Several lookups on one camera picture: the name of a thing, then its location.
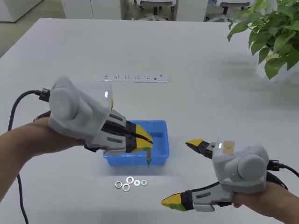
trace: floor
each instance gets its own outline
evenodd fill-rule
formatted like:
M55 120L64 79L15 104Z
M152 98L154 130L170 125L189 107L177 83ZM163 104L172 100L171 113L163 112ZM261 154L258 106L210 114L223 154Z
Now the floor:
M221 13L221 8L211 8L207 11ZM142 18L146 13L152 13L152 7L140 9L134 5L134 0L129 0L127 20L136 20ZM158 11L158 15L163 18L174 20L174 13L171 13L168 7ZM24 33L39 19L39 18L65 18L64 9L61 0L43 0L28 13L26 13L17 22L0 22L0 57L2 57Z
M39 18L65 18L61 0L43 0L17 22L0 22L0 57L2 57Z

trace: white table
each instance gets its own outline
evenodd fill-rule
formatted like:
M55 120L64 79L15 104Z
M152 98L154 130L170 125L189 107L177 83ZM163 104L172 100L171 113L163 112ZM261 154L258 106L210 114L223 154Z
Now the white table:
M165 167L111 168L102 154L75 147L43 155L21 171L31 224L278 223L232 206L215 213L179 212L160 201L216 181L210 160L185 146L194 138L219 136L261 143L272 159L299 169L298 92L264 84L254 75L248 33L228 43L225 23L39 20L0 59L0 127L11 106L29 89L51 87L60 75L95 80L99 74L168 73L168 84L113 83L115 109L128 119L164 119L171 155ZM14 126L48 109L36 97L23 100ZM147 187L117 190L128 175ZM299 194L290 172L279 177ZM0 222L22 224L17 184L0 205Z

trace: electrical outlet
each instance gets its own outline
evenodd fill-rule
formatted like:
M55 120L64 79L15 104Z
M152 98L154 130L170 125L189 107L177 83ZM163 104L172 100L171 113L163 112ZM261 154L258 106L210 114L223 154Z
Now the electrical outlet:
M168 74L102 75L99 82L168 83Z

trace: blue plastic tray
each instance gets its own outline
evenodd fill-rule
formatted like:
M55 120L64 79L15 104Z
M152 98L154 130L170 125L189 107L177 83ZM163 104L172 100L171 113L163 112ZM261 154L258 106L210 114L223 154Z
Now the blue plastic tray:
M169 156L167 126L164 120L132 120L131 122L143 127L153 138L150 165L163 166ZM110 166L147 165L146 153L104 155Z

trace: yellow label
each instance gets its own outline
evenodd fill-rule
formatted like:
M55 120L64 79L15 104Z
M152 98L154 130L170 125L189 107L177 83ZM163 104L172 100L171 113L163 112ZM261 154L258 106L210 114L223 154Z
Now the yellow label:
M234 154L235 150L235 142L234 141L225 141L223 143L223 154L232 155Z

